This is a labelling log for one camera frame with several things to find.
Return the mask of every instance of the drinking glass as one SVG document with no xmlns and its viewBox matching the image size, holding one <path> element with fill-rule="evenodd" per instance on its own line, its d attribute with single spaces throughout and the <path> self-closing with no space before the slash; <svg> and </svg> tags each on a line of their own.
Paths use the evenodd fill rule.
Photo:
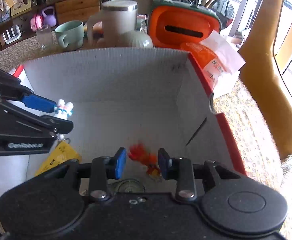
<svg viewBox="0 0 292 240">
<path fill-rule="evenodd" d="M 36 36 L 42 50 L 50 49 L 53 47 L 53 36 L 51 27 L 43 25 L 36 30 Z"/>
</svg>

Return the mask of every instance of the framed picture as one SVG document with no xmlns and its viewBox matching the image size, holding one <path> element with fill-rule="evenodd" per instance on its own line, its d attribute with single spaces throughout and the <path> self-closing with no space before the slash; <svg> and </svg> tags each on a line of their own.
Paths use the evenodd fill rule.
<svg viewBox="0 0 292 240">
<path fill-rule="evenodd" d="M 18 14 L 31 7 L 31 0 L 19 0 L 16 4 L 11 7 L 11 16 Z"/>
</svg>

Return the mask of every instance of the mug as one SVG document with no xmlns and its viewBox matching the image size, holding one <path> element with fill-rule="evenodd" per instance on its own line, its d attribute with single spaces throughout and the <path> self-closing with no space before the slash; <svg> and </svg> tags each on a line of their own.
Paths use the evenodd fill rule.
<svg viewBox="0 0 292 240">
<path fill-rule="evenodd" d="M 64 51 L 79 49 L 83 46 L 84 26 L 82 21 L 70 21 L 56 27 L 55 34 L 59 46 Z"/>
<path fill-rule="evenodd" d="M 87 22 L 87 39 L 95 45 L 93 26 L 102 22 L 104 43 L 106 47 L 115 47 L 118 38 L 126 32 L 133 31 L 137 23 L 137 2 L 131 0 L 112 0 L 103 3 L 102 10 L 92 15 Z"/>
</svg>

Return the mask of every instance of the purple kettlebell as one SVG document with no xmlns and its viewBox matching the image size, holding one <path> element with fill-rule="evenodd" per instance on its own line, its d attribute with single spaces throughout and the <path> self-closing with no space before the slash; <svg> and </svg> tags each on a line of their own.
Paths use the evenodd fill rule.
<svg viewBox="0 0 292 240">
<path fill-rule="evenodd" d="M 53 13 L 49 15 L 45 14 L 45 11 L 48 9 L 52 9 Z M 48 6 L 44 8 L 42 10 L 42 15 L 44 17 L 44 25 L 49 25 L 51 27 L 54 27 L 56 25 L 57 22 L 56 22 L 56 17 L 55 17 L 55 9 L 53 6 Z"/>
</svg>

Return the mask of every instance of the yellow card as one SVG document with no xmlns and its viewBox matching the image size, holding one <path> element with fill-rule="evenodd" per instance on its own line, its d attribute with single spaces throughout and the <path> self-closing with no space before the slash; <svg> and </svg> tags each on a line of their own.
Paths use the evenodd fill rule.
<svg viewBox="0 0 292 240">
<path fill-rule="evenodd" d="M 82 161 L 82 157 L 68 143 L 62 141 L 42 163 L 35 176 L 70 159 L 78 159 L 79 162 Z"/>
</svg>

